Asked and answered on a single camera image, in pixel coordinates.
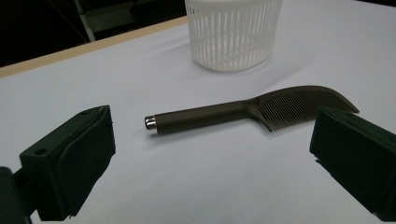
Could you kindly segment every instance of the table surface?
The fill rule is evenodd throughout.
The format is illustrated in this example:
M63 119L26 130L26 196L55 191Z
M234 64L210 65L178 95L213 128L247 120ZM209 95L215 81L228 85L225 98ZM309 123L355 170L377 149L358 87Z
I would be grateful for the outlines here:
M285 0L271 58L236 73L194 63L184 22L2 68L0 164L16 172L34 142L110 105L117 153L64 223L381 223L309 153L314 122L269 133L242 119L158 135L144 117L321 85L396 133L396 8Z

